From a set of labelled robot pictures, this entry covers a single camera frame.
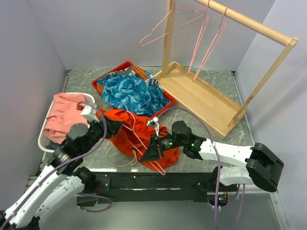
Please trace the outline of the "orange drawstring shorts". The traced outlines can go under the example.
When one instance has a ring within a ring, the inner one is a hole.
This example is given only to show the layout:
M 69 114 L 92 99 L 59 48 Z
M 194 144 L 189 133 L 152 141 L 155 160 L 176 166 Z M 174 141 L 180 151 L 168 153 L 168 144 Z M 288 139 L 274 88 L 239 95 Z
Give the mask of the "orange drawstring shorts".
M 106 118 L 116 121 L 122 121 L 123 125 L 126 125 L 130 128 L 133 126 L 133 118 L 130 114 L 125 113 L 126 110 L 114 109 L 105 111 L 103 109 L 99 110 Z M 135 124 L 135 132 L 138 137 L 142 140 L 145 146 L 148 148 L 150 144 L 150 135 L 155 134 L 155 130 L 151 127 L 147 126 L 147 122 L 150 120 L 145 116 L 138 116 L 134 114 L 136 119 Z M 113 145 L 124 155 L 128 157 L 137 157 L 137 161 L 140 161 L 142 155 L 145 153 L 145 148 L 141 145 L 138 139 L 134 136 L 134 134 L 122 126 L 119 133 L 114 137 L 109 139 Z M 165 170 L 168 167 L 177 163 L 180 156 L 179 148 L 166 150 L 164 151 L 164 157 L 162 159 L 157 160 L 156 162 L 161 165 L 161 167 Z M 143 166 L 158 172 L 150 162 L 145 162 L 142 164 Z

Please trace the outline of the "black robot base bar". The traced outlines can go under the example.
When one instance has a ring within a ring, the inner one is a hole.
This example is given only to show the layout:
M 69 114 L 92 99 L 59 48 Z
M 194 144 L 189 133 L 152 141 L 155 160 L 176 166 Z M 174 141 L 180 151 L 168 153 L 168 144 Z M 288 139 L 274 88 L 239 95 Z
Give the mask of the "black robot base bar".
M 95 203 L 184 201 L 207 202 L 214 193 L 215 172 L 171 172 L 166 175 L 149 172 L 83 172 L 72 173 L 85 180 L 77 194 L 77 204 L 92 207 Z

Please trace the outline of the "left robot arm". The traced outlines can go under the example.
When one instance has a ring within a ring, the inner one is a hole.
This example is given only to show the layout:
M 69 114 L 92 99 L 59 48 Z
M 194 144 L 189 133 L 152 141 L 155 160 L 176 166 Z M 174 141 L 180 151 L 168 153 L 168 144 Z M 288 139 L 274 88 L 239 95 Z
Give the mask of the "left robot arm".
M 83 158 L 97 149 L 97 142 L 115 137 L 123 123 L 108 118 L 71 127 L 41 174 L 28 190 L 0 216 L 2 230 L 38 230 L 66 198 L 95 188 L 95 175 L 82 167 Z

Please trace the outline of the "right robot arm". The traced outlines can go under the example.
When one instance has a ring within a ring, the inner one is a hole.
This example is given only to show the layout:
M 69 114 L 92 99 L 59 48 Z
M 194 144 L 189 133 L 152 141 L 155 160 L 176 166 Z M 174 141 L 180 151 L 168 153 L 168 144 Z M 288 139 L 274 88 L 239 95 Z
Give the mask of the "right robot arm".
M 172 133 L 165 136 L 152 134 L 150 144 L 140 159 L 141 163 L 157 161 L 166 156 L 166 151 L 182 147 L 191 159 L 214 160 L 228 163 L 210 179 L 213 190 L 221 191 L 233 184 L 253 184 L 266 192 L 276 192 L 284 163 L 266 145 L 235 146 L 210 141 L 192 133 L 184 121 L 172 124 Z

